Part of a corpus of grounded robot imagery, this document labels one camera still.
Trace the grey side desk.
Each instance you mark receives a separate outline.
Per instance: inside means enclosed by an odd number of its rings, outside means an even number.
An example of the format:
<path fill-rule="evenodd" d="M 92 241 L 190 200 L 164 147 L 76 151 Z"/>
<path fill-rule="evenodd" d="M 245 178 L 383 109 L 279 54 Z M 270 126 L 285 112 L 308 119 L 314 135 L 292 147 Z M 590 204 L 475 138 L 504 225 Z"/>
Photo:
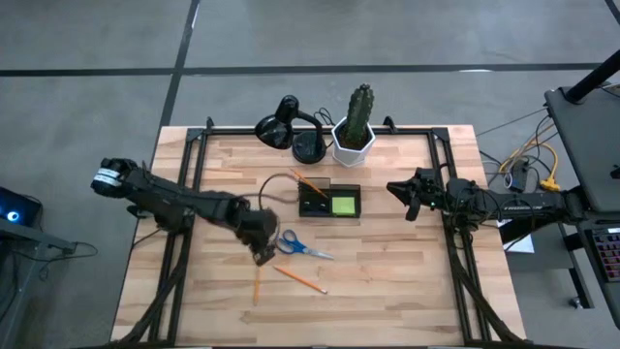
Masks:
<path fill-rule="evenodd" d="M 596 89 L 573 104 L 557 89 L 544 98 L 590 206 L 620 212 L 620 97 Z"/>

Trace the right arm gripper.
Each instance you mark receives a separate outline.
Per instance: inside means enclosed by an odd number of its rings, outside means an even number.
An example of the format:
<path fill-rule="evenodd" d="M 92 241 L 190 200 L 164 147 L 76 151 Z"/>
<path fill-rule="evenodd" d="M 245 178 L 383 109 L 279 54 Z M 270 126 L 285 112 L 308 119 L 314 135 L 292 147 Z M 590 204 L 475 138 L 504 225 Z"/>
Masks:
<path fill-rule="evenodd" d="M 433 169 L 417 168 L 412 178 L 405 181 L 390 181 L 387 190 L 408 206 L 405 218 L 416 221 L 422 206 L 431 210 L 444 208 L 444 189 L 438 184 Z"/>

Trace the blue-lit black device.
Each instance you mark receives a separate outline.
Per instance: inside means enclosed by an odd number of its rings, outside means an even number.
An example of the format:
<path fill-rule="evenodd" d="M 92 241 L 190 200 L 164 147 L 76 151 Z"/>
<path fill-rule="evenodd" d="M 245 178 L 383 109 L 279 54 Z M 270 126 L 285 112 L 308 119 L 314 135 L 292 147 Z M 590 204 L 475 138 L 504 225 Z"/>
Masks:
<path fill-rule="evenodd" d="M 34 227 L 42 204 L 29 197 L 0 187 L 0 218 L 10 223 Z"/>

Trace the green sticky note pad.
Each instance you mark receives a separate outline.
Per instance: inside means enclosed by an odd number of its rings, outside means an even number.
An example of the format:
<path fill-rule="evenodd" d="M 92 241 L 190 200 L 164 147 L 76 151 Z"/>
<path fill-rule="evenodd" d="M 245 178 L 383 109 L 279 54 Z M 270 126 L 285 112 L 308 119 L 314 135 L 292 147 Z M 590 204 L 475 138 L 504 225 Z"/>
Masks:
<path fill-rule="evenodd" d="M 331 212 L 336 216 L 356 216 L 356 199 L 354 197 L 332 197 Z"/>

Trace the black aluminium table frame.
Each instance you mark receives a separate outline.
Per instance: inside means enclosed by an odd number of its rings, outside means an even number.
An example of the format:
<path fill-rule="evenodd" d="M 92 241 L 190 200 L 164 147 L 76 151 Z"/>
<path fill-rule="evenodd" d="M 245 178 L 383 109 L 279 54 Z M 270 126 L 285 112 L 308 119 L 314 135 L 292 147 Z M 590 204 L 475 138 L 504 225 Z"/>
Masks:
<path fill-rule="evenodd" d="M 333 260 L 278 255 L 256 266 L 234 235 L 203 220 L 188 237 L 167 237 L 140 221 L 111 336 L 129 334 L 153 301 L 164 270 L 187 265 L 143 342 L 161 346 L 452 346 L 490 338 L 492 330 L 450 270 L 440 212 L 423 208 L 414 222 L 387 190 L 417 168 L 483 182 L 473 129 L 457 126 L 375 128 L 365 162 L 346 168 L 326 157 L 304 166 L 287 150 L 261 143 L 251 128 L 166 127 L 151 167 L 155 175 L 202 190 L 264 192 L 284 229 Z M 359 218 L 300 217 L 294 168 L 308 179 L 361 187 Z M 326 289 L 323 295 L 278 272 Z"/>

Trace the black mesh desk organizer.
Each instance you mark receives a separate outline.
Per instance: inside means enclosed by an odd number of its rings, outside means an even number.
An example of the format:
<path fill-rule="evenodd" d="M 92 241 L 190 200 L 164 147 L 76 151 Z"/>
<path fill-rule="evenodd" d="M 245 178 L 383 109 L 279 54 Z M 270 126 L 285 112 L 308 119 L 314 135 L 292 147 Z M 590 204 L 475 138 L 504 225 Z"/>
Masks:
<path fill-rule="evenodd" d="M 359 218 L 361 216 L 361 187 L 358 184 L 332 184 L 331 179 L 328 177 L 310 177 L 309 180 L 322 189 L 328 195 L 328 199 L 310 191 L 299 195 L 298 191 L 298 215 L 300 217 Z M 354 197 L 356 199 L 356 216 L 333 215 L 331 212 L 331 198 L 336 196 Z M 305 203 L 310 203 L 314 210 L 305 212 L 303 210 Z M 319 204 L 326 204 L 329 208 L 329 213 L 318 211 Z"/>

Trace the black diagonal beam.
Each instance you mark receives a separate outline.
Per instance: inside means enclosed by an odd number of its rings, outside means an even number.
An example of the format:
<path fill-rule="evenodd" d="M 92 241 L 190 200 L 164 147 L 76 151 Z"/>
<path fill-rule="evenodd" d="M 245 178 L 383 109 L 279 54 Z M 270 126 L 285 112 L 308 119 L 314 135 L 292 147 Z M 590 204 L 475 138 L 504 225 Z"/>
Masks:
<path fill-rule="evenodd" d="M 499 228 L 502 243 L 512 242 L 530 234 L 546 234 L 566 232 L 565 225 L 561 222 L 545 221 L 536 219 L 512 220 Z"/>

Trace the black power strip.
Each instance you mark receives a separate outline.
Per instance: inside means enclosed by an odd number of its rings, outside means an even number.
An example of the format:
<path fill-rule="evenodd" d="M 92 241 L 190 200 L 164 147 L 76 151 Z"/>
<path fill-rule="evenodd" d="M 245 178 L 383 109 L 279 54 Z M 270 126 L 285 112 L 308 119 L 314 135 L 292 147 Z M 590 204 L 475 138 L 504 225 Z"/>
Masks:
<path fill-rule="evenodd" d="M 528 171 L 527 160 L 516 160 L 508 172 L 506 187 L 512 192 L 523 193 L 527 186 Z"/>

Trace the backlit keyboard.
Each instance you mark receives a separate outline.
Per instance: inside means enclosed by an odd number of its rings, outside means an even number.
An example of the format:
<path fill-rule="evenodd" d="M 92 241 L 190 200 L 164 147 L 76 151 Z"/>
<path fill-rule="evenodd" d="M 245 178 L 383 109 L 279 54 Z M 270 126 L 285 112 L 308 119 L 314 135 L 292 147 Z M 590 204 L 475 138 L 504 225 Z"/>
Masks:
<path fill-rule="evenodd" d="M 595 230 L 593 241 L 607 282 L 620 282 L 620 228 Z"/>

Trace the grey equipment stand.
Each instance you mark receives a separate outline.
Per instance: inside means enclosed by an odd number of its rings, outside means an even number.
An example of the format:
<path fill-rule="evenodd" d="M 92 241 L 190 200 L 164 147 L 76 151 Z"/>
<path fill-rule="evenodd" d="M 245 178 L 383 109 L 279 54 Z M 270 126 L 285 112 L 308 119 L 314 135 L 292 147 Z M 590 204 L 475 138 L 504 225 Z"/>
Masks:
<path fill-rule="evenodd" d="M 50 264 L 96 256 L 86 242 L 69 242 L 0 218 L 0 349 L 10 349 L 22 320 L 28 288 L 36 276 L 47 275 Z"/>

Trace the blue-handled scissors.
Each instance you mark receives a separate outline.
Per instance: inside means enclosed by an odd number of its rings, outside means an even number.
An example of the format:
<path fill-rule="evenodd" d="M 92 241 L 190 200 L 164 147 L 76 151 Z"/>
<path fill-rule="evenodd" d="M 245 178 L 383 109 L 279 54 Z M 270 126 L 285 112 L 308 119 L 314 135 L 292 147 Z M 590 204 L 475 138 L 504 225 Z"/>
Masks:
<path fill-rule="evenodd" d="M 285 230 L 276 240 L 276 247 L 284 254 L 304 254 L 326 260 L 333 260 L 330 254 L 307 247 L 297 237 L 293 230 Z"/>

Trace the green cactus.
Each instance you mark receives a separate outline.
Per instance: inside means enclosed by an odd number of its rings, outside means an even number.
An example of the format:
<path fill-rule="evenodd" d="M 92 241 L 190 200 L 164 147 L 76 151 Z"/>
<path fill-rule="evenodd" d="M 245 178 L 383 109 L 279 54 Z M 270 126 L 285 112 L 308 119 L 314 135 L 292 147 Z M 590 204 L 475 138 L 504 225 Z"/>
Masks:
<path fill-rule="evenodd" d="M 351 96 L 346 124 L 341 131 L 342 144 L 350 149 L 360 150 L 366 145 L 367 123 L 374 103 L 371 86 L 363 83 Z"/>

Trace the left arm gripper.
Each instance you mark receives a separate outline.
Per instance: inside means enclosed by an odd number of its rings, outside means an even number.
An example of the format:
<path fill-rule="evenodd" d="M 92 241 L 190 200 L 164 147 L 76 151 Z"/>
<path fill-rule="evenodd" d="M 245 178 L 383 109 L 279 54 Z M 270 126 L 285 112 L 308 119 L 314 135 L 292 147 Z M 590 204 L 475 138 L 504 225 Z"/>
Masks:
<path fill-rule="evenodd" d="M 275 257 L 274 236 L 278 217 L 271 209 L 243 210 L 238 215 L 237 238 L 250 247 L 254 262 L 262 266 Z"/>

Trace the black slanted pole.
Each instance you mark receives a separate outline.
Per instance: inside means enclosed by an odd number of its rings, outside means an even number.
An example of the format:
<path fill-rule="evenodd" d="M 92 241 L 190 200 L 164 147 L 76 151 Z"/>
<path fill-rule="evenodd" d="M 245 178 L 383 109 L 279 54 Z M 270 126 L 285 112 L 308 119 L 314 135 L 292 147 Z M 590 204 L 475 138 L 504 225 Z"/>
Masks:
<path fill-rule="evenodd" d="M 572 104 L 579 104 L 585 96 L 618 71 L 620 71 L 620 48 L 576 85 L 564 91 L 564 98 Z"/>

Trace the black gooseneck desk lamp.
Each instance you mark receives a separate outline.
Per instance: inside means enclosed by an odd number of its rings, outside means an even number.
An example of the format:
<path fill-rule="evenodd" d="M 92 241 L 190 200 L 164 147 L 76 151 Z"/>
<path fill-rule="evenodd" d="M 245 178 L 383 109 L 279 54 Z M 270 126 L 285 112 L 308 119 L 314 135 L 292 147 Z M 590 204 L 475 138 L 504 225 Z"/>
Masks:
<path fill-rule="evenodd" d="M 295 135 L 292 122 L 301 119 L 315 127 Z M 254 128 L 254 134 L 264 144 L 276 149 L 290 148 L 296 161 L 312 165 L 326 155 L 323 125 L 313 116 L 299 109 L 294 95 L 286 95 L 280 101 L 274 114 L 264 117 Z"/>

